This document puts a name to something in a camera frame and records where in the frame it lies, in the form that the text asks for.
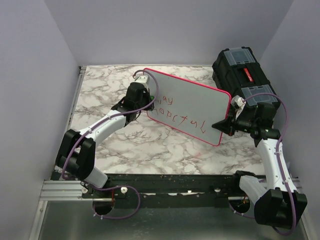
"red border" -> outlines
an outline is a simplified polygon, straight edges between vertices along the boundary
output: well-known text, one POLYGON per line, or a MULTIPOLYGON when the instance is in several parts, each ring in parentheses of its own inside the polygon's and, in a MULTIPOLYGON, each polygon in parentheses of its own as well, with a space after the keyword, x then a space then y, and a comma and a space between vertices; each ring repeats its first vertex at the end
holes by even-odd
MULTIPOLYGON (((227 117, 228 111, 229 111, 230 102, 231 102, 231 95, 230 95, 229 92, 224 91, 224 90, 221 90, 221 89, 218 89, 218 88, 215 88, 215 87, 212 87, 212 86, 207 86, 207 85, 204 85, 204 84, 202 84, 202 83, 198 83, 198 82, 195 82, 195 81, 187 80, 187 79, 184 79, 184 78, 175 76, 175 75, 171 75, 171 74, 168 74, 168 73, 164 73, 164 72, 161 72, 161 71, 157 71, 157 70, 154 70, 154 69, 151 69, 151 68, 148 68, 148 67, 146 67, 146 68, 143 69, 143 70, 152 71, 152 72, 156 72, 156 73, 158 73, 158 74, 167 75, 167 76, 173 77, 173 78, 175 78, 175 79, 183 80, 183 81, 186 81, 186 82, 188 82, 188 83, 196 84, 196 85, 199 85, 199 86, 208 88, 208 89, 212 89, 212 90, 219 91, 219 92, 222 92, 222 93, 227 94, 227 95, 229 96, 229 102, 228 102, 228 107, 227 107, 227 109, 226 109, 226 113, 225 113, 225 116, 224 116, 225 118, 227 117)), ((191 137, 193 137, 193 138, 195 138, 195 139, 198 139, 198 140, 200 140, 200 141, 202 141, 202 142, 205 142, 205 143, 207 143, 207 144, 210 144, 211 146, 217 147, 217 146, 220 145, 221 138, 222 138, 222 132, 221 132, 221 135, 220 135, 219 143, 218 143, 217 145, 213 145, 212 143, 207 142, 207 141, 205 141, 205 140, 203 140, 203 139, 201 139, 201 138, 199 138, 199 137, 193 136, 193 135, 191 135, 191 134, 189 134, 189 133, 186 133, 186 132, 184 132, 184 131, 181 131, 181 130, 173 127, 173 126, 170 126, 170 125, 168 125, 168 124, 165 124, 165 123, 163 123, 163 122, 161 122, 161 121, 158 121, 158 120, 150 117, 148 111, 146 111, 146 114, 147 114, 147 116, 148 116, 150 119, 152 119, 152 120, 154 120, 154 121, 156 121, 156 122, 158 122, 158 123, 161 123, 161 124, 163 124, 163 125, 166 125, 166 126, 172 128, 172 129, 175 129, 175 130, 181 132, 181 133, 187 134, 187 135, 189 135, 189 136, 191 136, 191 137)))

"whiteboard with red border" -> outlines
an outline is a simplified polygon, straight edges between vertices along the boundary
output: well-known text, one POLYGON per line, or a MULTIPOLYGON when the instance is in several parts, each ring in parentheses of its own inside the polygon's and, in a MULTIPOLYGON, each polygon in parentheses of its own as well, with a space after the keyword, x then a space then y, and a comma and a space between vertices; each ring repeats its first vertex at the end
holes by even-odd
MULTIPOLYGON (((226 118, 230 94, 150 68, 144 70, 154 75, 159 84, 154 110, 147 112, 148 117, 205 143, 218 146, 222 132, 211 125, 226 118)), ((149 78, 148 85, 151 96, 155 96, 156 84, 152 77, 149 78)))

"marble surface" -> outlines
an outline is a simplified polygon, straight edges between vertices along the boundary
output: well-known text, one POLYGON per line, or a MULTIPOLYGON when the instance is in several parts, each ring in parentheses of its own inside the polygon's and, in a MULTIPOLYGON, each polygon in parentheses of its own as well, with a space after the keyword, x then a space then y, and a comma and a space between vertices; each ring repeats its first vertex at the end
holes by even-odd
MULTIPOLYGON (((146 67, 215 87, 209 66, 88 66, 71 128, 83 129, 106 115, 125 96, 133 73, 146 67)), ((145 112, 97 147, 95 166, 118 174, 264 174, 249 135, 223 134, 221 144, 213 147, 149 119, 145 112)))

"toolbox lid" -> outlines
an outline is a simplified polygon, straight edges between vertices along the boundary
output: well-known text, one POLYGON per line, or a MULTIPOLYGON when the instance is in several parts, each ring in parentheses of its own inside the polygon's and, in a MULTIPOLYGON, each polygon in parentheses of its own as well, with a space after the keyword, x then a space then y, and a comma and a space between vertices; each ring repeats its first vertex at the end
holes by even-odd
POLYGON ((254 56, 252 56, 247 48, 230 48, 230 50, 224 52, 224 55, 230 66, 256 62, 254 56))
MULTIPOLYGON (((241 88, 244 98, 248 98, 254 94, 260 94, 260 93, 271 93, 273 94, 274 92, 271 90, 269 85, 262 85, 262 86, 252 86, 252 87, 243 87, 241 88)), ((270 95, 260 95, 260 96, 255 96, 247 101, 249 106, 254 106, 257 103, 264 102, 264 103, 275 103, 278 102, 277 98, 274 96, 270 95)))

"gray wall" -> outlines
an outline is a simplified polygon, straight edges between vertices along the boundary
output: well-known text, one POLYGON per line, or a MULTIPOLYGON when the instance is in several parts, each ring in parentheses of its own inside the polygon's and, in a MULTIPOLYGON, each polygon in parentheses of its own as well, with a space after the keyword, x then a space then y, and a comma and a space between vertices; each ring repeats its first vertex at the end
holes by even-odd
MULTIPOLYGON (((285 158, 298 175, 320 226, 320 2, 295 0, 260 64, 289 111, 285 158)), ((283 126, 281 115, 276 119, 283 126)))
POLYGON ((43 0, 0 7, 0 239, 28 239, 78 65, 43 0))
POLYGON ((81 65, 211 65, 225 48, 260 59, 292 0, 45 0, 81 65))

